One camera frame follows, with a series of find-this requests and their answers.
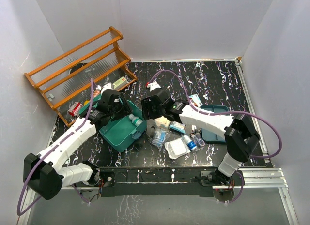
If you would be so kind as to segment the clear bag small items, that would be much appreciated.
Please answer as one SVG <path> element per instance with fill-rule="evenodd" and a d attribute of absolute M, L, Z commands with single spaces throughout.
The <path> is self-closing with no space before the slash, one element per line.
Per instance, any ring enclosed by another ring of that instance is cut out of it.
<path fill-rule="evenodd" d="M 205 141 L 202 139 L 199 132 L 191 132 L 190 137 L 198 148 L 203 148 L 205 146 Z"/>

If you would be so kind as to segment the red white medicine box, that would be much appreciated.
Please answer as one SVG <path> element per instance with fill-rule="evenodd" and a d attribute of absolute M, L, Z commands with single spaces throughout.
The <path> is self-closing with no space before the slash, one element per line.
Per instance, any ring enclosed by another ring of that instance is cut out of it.
<path fill-rule="evenodd" d="M 78 116 L 79 111 L 82 108 L 82 104 L 80 102 L 74 102 L 68 110 L 68 114 L 72 117 Z"/>

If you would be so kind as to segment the clear bag blue items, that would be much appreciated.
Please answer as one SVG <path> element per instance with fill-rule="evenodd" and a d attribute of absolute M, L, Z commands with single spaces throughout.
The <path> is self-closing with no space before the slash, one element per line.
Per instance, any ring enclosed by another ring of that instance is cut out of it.
<path fill-rule="evenodd" d="M 161 148 L 163 144 L 168 140 L 170 133 L 166 129 L 157 128 L 154 132 L 153 138 L 151 139 L 151 144 Z"/>

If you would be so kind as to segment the white blue flat sachet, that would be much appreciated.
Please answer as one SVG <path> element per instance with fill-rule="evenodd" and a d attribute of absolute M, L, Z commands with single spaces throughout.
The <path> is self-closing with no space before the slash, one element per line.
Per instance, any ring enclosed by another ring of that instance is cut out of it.
<path fill-rule="evenodd" d="M 202 106 L 202 102 L 198 96 L 198 94 L 192 94 L 189 96 L 190 101 L 194 104 L 194 106 L 196 107 L 201 107 Z"/>

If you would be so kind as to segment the long beige medicine box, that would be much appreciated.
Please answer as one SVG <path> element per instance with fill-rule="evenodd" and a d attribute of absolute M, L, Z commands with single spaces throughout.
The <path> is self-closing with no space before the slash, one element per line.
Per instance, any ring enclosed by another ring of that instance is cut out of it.
<path fill-rule="evenodd" d="M 118 80 L 112 83 L 113 88 L 115 90 L 118 90 L 119 88 L 125 86 L 126 84 L 127 84 L 127 79 L 124 76 L 120 77 Z"/>

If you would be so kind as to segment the white bottle green label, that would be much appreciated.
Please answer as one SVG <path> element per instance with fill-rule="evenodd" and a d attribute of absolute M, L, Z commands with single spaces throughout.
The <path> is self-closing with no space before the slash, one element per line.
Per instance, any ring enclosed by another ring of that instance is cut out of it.
<path fill-rule="evenodd" d="M 134 114 L 130 114 L 129 119 L 137 127 L 140 126 L 141 123 L 143 123 L 143 120 L 140 119 L 138 116 L 135 116 Z"/>

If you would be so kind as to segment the dark teal tray insert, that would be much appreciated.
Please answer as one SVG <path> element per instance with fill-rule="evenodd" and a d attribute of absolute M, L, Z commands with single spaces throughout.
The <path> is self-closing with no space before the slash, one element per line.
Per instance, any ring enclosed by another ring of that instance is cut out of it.
<path fill-rule="evenodd" d="M 214 113 L 229 112 L 224 105 L 202 105 L 200 109 Z M 210 116 L 207 122 L 209 123 L 201 128 L 203 140 L 207 143 L 225 144 L 225 128 L 229 127 L 233 122 L 232 117 L 225 115 Z"/>

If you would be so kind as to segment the beige gauze roll pack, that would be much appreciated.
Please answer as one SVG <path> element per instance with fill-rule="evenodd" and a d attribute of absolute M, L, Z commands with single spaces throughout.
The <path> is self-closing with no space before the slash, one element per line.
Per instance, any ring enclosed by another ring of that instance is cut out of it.
<path fill-rule="evenodd" d="M 166 117 L 161 116 L 157 119 L 155 119 L 155 125 L 158 128 L 162 128 L 162 129 L 168 129 L 169 125 L 170 125 L 171 121 L 168 120 Z"/>

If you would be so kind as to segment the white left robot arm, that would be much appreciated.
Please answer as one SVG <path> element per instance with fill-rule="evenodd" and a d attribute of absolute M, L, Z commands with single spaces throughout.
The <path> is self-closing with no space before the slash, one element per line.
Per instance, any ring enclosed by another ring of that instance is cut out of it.
<path fill-rule="evenodd" d="M 88 110 L 81 113 L 75 123 L 52 145 L 38 154 L 30 153 L 24 159 L 24 184 L 45 200 L 58 194 L 62 187 L 79 182 L 90 186 L 100 180 L 99 168 L 85 161 L 63 167 L 66 160 L 90 137 L 109 122 L 132 113 L 124 95 L 115 90 L 105 90 L 99 100 L 90 102 Z"/>

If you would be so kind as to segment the white bottle blue label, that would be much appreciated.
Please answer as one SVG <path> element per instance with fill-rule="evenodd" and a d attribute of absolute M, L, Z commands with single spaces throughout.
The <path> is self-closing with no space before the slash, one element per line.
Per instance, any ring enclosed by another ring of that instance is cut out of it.
<path fill-rule="evenodd" d="M 197 145 L 194 143 L 194 141 L 188 136 L 188 135 L 183 135 L 182 140 L 186 143 L 190 151 L 196 151 L 197 150 Z"/>

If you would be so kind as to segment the orange wooden shelf rack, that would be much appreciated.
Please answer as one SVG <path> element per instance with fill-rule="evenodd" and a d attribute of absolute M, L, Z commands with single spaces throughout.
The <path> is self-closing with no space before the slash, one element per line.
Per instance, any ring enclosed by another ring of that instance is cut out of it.
<path fill-rule="evenodd" d="M 68 109 L 74 102 L 88 100 L 86 92 L 90 90 L 91 78 L 98 85 L 125 78 L 117 91 L 137 81 L 137 76 L 127 67 L 131 58 L 118 44 L 122 39 L 121 32 L 110 26 L 24 76 L 70 127 L 74 119 L 68 115 Z"/>

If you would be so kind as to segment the blue white swab bag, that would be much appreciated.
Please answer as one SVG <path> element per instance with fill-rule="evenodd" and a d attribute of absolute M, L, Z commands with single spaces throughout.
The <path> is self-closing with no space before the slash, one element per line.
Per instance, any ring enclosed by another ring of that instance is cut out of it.
<path fill-rule="evenodd" d="M 186 133 L 185 132 L 185 126 L 186 125 L 183 124 L 183 123 L 178 123 L 176 121 L 173 121 L 173 122 L 170 123 L 169 129 L 173 130 L 173 131 L 176 131 L 176 132 L 179 132 L 181 134 L 185 134 Z"/>

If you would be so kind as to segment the teal plastic medicine box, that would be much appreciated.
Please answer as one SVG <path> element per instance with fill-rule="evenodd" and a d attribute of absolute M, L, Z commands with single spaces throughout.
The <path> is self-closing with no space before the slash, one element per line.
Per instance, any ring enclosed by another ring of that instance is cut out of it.
<path fill-rule="evenodd" d="M 99 106 L 98 100 L 94 101 L 88 120 L 95 125 L 96 133 L 118 152 L 124 152 L 147 128 L 145 120 L 135 124 L 129 115 L 115 120 L 113 110 L 108 113 Z"/>

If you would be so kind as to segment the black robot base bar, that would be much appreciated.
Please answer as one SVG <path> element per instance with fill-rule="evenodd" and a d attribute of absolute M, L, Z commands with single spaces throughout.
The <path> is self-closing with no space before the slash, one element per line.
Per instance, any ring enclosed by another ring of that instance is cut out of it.
<path fill-rule="evenodd" d="M 125 195 L 198 195 L 213 197 L 214 190 L 228 191 L 244 186 L 241 172 L 225 180 L 215 177 L 215 168 L 101 168 L 90 182 L 77 184 L 82 190 L 94 188 L 101 197 Z"/>

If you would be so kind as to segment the orange medicine box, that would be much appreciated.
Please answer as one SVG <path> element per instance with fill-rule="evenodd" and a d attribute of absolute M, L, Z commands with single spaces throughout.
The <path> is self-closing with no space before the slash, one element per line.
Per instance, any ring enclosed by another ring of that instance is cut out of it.
<path fill-rule="evenodd" d="M 97 85 L 94 92 L 93 92 L 93 101 L 94 102 L 101 99 L 101 91 L 102 91 L 102 87 L 100 85 Z"/>

